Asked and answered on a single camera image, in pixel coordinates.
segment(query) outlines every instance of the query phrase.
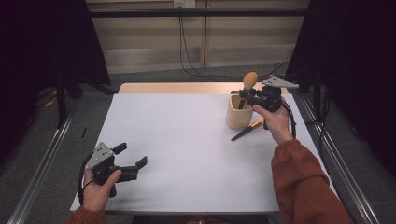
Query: orange sleeve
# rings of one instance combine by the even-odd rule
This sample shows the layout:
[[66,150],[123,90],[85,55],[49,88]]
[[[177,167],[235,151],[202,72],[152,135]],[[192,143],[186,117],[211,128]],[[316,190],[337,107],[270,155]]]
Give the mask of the orange sleeve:
[[62,224],[106,224],[105,212],[92,212],[79,207],[76,212]]
[[317,158],[298,140],[277,146],[271,165],[285,224],[349,223],[347,211],[330,189]]

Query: cable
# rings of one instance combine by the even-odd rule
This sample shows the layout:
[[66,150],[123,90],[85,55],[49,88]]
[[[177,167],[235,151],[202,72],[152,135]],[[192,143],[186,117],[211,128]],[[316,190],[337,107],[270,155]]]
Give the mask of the cable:
[[291,111],[290,106],[285,101],[282,101],[282,106],[285,107],[286,111],[288,111],[290,117],[290,126],[291,126],[291,135],[293,138],[296,138],[296,122],[294,121],[293,112]]
[[[199,72],[194,68],[194,66],[192,65],[192,62],[191,62],[191,59],[190,59],[190,54],[189,54],[189,52],[188,52],[188,50],[187,50],[187,43],[186,43],[186,36],[185,36],[185,33],[184,33],[184,22],[183,22],[183,18],[182,18],[182,17],[179,17],[179,20],[178,20],[178,21],[179,21],[179,27],[180,27],[180,48],[179,48],[179,51],[180,51],[180,53],[179,53],[180,63],[181,63],[181,66],[182,66],[183,70],[184,70],[187,74],[189,74],[190,76],[193,76],[193,77],[205,77],[205,78],[208,78],[208,79],[210,79],[210,80],[217,81],[217,82],[219,82],[219,80],[215,79],[214,77],[243,78],[243,77],[232,77],[232,76],[222,76],[222,75],[202,75],[201,73],[199,73]],[[184,43],[184,50],[185,50],[185,52],[186,52],[186,55],[187,55],[187,58],[188,58],[190,67],[191,67],[191,69],[192,69],[196,74],[190,73],[190,72],[185,68],[185,66],[184,66],[184,63],[183,63],[183,60],[182,60],[182,46],[183,46],[183,43]],[[267,73],[267,74],[264,74],[264,75],[261,75],[261,76],[259,76],[259,78],[260,78],[260,77],[268,77],[268,76],[272,75],[273,73],[276,74],[276,70],[278,70],[278,69],[281,68],[283,65],[288,64],[288,63],[289,63],[289,62],[276,63],[276,64],[274,65],[274,68],[273,68],[273,70],[272,70],[271,72],[269,72],[269,73]]]
[[279,69],[280,67],[282,67],[283,65],[287,64],[287,63],[289,63],[289,62],[276,63],[276,64],[274,65],[274,76],[275,76],[275,77],[279,77],[279,76],[276,75],[276,70]]
[[82,187],[82,178],[84,176],[84,170],[85,170],[85,165],[87,164],[88,160],[91,158],[93,152],[91,152],[87,158],[85,158],[84,162],[81,165],[81,168],[79,169],[79,177],[78,177],[78,200],[79,200],[79,204],[82,205],[84,202],[84,189],[85,187],[87,187],[88,184],[90,184],[91,182],[89,182],[87,185],[85,185],[84,187]]
[[39,99],[43,98],[44,96],[50,94],[50,93],[53,92],[53,91],[55,91],[55,88],[51,88],[49,91],[46,91],[46,92],[44,92],[43,94],[37,96],[36,99],[39,100]]
[[[187,74],[189,74],[190,76],[193,76],[193,77],[205,77],[205,78],[208,78],[208,79],[210,79],[210,80],[219,82],[218,80],[216,80],[216,79],[214,79],[214,78],[212,78],[212,77],[203,76],[202,74],[200,74],[200,73],[194,68],[194,66],[192,66],[192,63],[191,63],[191,60],[190,60],[190,54],[189,54],[189,52],[187,51],[186,37],[184,36],[184,25],[183,25],[183,18],[182,18],[182,17],[179,17],[179,18],[178,18],[178,23],[179,23],[179,26],[180,26],[180,55],[179,55],[179,56],[180,56],[180,63],[181,63],[181,66],[183,67],[183,70],[184,70]],[[185,51],[186,51],[187,58],[188,58],[188,60],[189,60],[190,66],[191,66],[192,70],[194,70],[194,72],[195,72],[197,75],[190,73],[190,72],[187,71],[187,69],[184,67],[183,60],[182,60],[182,57],[181,57],[181,49],[182,49],[182,42],[183,42],[183,41],[182,41],[182,38],[183,38],[183,41],[184,41],[184,49],[185,49]]]
[[96,178],[92,179],[90,182],[86,183],[83,187],[83,189],[87,188],[87,186],[89,186],[93,181],[95,181]]
[[[326,160],[325,160],[324,154],[323,154],[322,141],[323,141],[324,133],[326,130],[326,117],[329,114],[329,111],[330,111],[330,94],[329,94],[329,90],[326,88],[326,92],[323,97],[323,107],[321,109],[322,122],[318,123],[320,126],[320,133],[319,133],[319,139],[318,139],[318,152],[319,152],[319,156],[321,157],[323,165],[326,170],[328,170],[328,168],[327,168],[327,163],[326,163]],[[337,195],[338,195],[341,203],[344,205],[344,207],[345,207],[347,213],[349,214],[350,218],[352,219],[353,223],[355,223],[355,224],[358,223],[356,221],[356,219],[352,216],[352,213],[350,212],[349,208],[346,206],[345,200],[342,197],[342,195],[339,193],[339,190],[338,190],[334,180],[331,179],[331,181],[332,181],[332,185],[334,186],[335,192],[337,192]]]

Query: wooden pencil holder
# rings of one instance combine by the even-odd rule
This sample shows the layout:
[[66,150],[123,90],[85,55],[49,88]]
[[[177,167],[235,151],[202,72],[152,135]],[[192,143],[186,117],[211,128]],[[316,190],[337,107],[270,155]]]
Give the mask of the wooden pencil holder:
[[230,95],[227,109],[227,124],[231,129],[244,129],[251,121],[253,109],[251,105],[244,104],[242,109],[238,109],[241,102],[239,95]]

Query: hand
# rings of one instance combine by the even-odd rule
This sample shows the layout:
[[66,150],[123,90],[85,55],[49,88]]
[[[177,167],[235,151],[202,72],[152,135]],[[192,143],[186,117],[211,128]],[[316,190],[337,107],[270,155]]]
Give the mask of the hand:
[[293,139],[289,131],[289,114],[281,106],[276,112],[271,113],[259,105],[254,105],[253,110],[260,114],[278,145]]
[[106,183],[101,186],[97,185],[93,181],[92,170],[85,171],[84,186],[88,185],[84,189],[84,203],[82,205],[84,209],[93,212],[104,211],[108,201],[108,196],[110,195],[110,190],[120,179],[121,175],[121,170],[114,171]]

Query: black backdrop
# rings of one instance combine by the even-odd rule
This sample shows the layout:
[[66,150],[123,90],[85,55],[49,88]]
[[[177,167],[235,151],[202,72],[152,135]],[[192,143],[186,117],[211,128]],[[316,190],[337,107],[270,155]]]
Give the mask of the black backdrop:
[[309,10],[330,13],[305,18],[287,75],[297,72],[305,91],[315,79],[326,84],[396,176],[396,2],[311,0]]
[[61,74],[110,84],[106,63],[84,0],[0,1],[0,162],[35,111],[35,98]]

